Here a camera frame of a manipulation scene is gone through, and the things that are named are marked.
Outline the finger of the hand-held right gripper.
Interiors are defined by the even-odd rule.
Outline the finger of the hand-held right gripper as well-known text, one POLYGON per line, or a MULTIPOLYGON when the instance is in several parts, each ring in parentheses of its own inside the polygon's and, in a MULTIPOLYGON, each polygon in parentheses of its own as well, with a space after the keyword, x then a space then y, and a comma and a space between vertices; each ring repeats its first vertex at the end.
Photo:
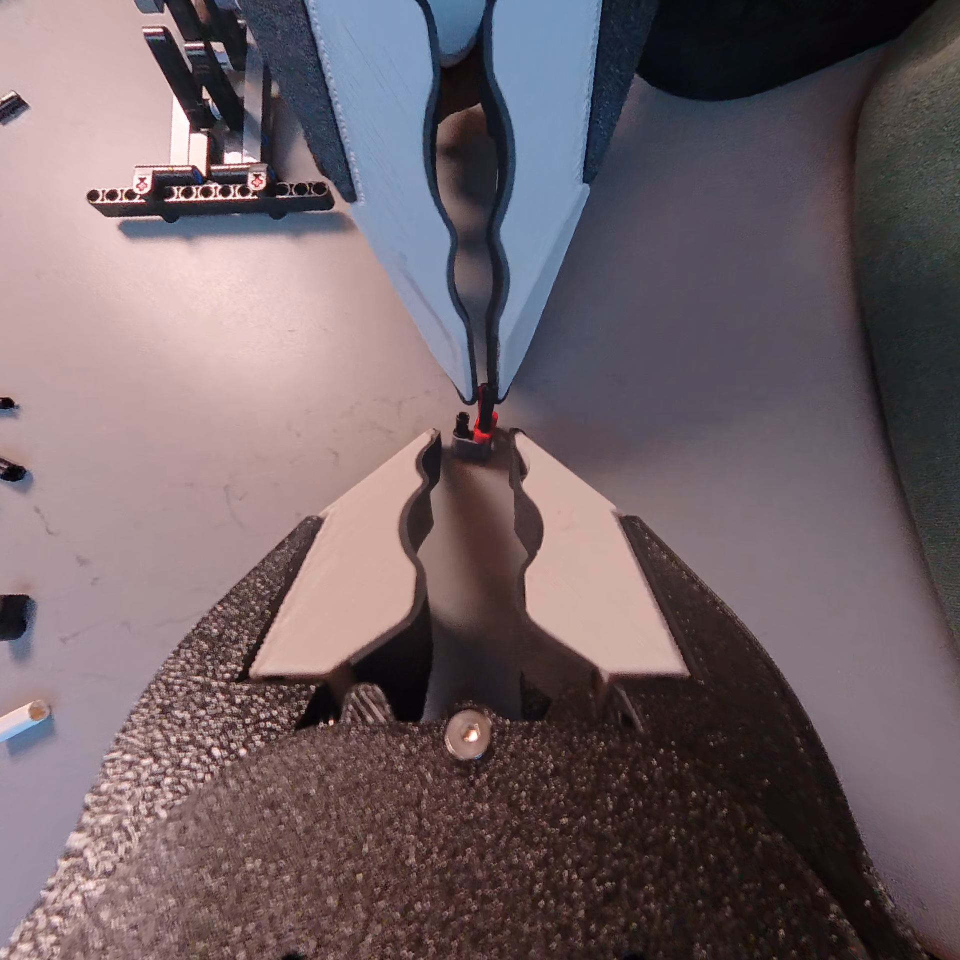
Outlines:
POLYGON ((455 230, 435 164, 440 59, 427 2, 306 4, 366 236, 429 350, 466 403, 474 343, 456 293, 455 230))
POLYGON ((487 379, 502 402, 522 365, 589 197, 599 1, 498 1, 483 22, 501 170, 488 239, 495 268, 487 379))

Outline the grey desk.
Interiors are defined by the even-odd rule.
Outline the grey desk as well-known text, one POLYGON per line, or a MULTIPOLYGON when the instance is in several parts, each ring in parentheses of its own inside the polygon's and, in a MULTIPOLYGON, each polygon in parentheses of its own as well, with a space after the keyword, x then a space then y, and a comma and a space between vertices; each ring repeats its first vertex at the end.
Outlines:
MULTIPOLYGON (((341 201, 117 222, 169 151, 129 2, 2 2, 2 942, 140 691, 305 515, 459 399, 341 201)), ((636 80, 501 409, 763 643, 918 936, 958 956, 958 657, 888 459, 849 262, 871 51, 759 97, 636 80)))

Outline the white tube connector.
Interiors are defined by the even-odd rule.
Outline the white tube connector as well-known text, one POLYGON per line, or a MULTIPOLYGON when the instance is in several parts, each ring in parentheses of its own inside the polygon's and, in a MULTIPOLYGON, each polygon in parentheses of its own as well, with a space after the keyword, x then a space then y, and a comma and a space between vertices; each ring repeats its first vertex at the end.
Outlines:
POLYGON ((18 708, 4 713, 0 717, 0 740, 9 741, 30 729, 39 726, 51 715, 51 706, 48 702, 34 700, 18 708))

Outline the brick vehicle model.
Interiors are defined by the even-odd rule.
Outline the brick vehicle model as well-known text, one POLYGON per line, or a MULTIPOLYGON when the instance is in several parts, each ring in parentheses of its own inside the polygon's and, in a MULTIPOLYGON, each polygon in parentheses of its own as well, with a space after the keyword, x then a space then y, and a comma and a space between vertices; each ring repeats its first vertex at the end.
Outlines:
POLYGON ((238 2, 137 1, 149 16, 144 41, 172 90, 170 157, 138 165, 130 185, 94 188, 90 207, 108 218, 327 211, 321 180, 284 181, 273 164, 275 83, 238 2))

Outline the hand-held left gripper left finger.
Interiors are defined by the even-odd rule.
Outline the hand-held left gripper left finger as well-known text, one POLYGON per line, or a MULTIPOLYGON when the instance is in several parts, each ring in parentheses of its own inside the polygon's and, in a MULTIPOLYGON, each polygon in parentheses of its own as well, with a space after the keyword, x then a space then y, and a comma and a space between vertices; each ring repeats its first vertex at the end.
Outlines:
POLYGON ((413 623, 441 459, 440 431, 427 430, 321 513, 249 678, 329 678, 413 623))

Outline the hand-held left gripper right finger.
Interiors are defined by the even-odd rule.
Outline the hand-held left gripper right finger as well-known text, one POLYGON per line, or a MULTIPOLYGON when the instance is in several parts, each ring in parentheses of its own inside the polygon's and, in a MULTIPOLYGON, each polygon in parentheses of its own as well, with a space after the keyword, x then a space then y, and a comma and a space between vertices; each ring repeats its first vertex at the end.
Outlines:
POLYGON ((690 671, 617 507, 522 431, 511 433, 523 608, 555 642, 619 677, 690 671))

